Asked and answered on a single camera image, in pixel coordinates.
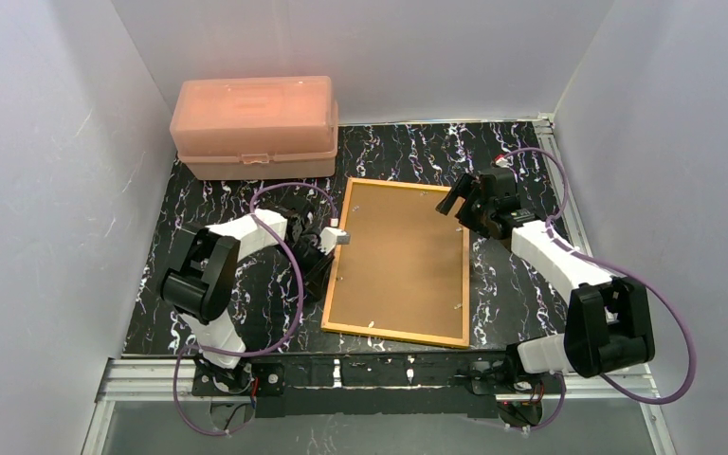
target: wooden frame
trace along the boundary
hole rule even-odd
[[[381,180],[369,180],[364,178],[351,177],[347,182],[347,190],[344,195],[344,203],[342,206],[341,219],[339,220],[339,227],[344,229],[347,225],[347,217],[350,212],[350,198],[353,193],[354,185],[373,185],[373,186],[384,186],[384,187],[398,187],[402,189],[414,189],[429,192],[439,192],[441,195],[447,194],[450,190],[449,187],[435,186],[435,185],[423,185],[413,183],[402,183],[392,181],[381,181]],[[340,332],[348,334],[356,334],[369,337],[383,337],[389,339],[397,339],[408,342],[420,342],[426,344],[433,344],[439,346],[459,347],[468,348],[470,346],[470,242],[467,229],[462,229],[462,337],[438,337],[425,334],[402,332],[397,330],[379,329],[375,327],[362,327],[359,325],[348,325],[337,322],[331,322],[331,308],[334,302],[334,291],[336,290],[337,284],[337,273],[339,268],[339,262],[341,260],[341,254],[344,246],[337,246],[335,251],[335,259],[331,268],[331,277],[328,284],[328,291],[325,298],[325,308],[322,314],[323,330],[330,332]]]

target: translucent pink container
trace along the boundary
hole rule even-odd
[[[338,109],[327,77],[187,81],[170,131],[200,180],[324,177]]]

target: gray floor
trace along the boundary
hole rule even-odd
[[[554,401],[548,402],[552,408]],[[208,405],[185,403],[211,428]],[[458,415],[318,415],[260,419],[229,438],[191,431],[173,404],[119,402],[105,454],[654,454],[640,406],[569,400],[555,424],[528,439]]]

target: black marble tabletop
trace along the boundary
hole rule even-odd
[[[530,122],[342,127],[336,174],[306,181],[330,192],[341,210],[348,176],[449,186],[463,172],[487,168],[491,158],[501,151],[537,145]],[[554,212],[556,197],[542,158],[527,153],[513,166],[527,204],[538,213]],[[181,162],[174,162],[124,344],[126,355],[173,355],[184,343],[193,341],[188,325],[155,294],[173,235],[186,222],[211,225],[244,215],[252,193],[269,183],[202,182]],[[306,189],[272,191],[262,201],[277,202],[294,195],[316,201],[318,214],[329,215],[327,204],[321,204],[320,198]],[[565,234],[563,226],[557,228]],[[497,241],[475,233],[470,233],[470,241],[471,349],[503,349],[519,340],[563,330],[565,303],[534,268]],[[297,286],[288,261],[275,248],[246,258],[239,264],[236,276],[229,312],[248,350],[259,350],[280,339],[291,322]],[[444,349],[322,332],[322,305],[321,301],[306,306],[298,333],[282,347],[282,352]]]

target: wooden tray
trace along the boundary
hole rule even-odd
[[[348,179],[340,226],[351,242],[336,250],[323,330],[469,346],[468,231],[434,209],[447,191]]]

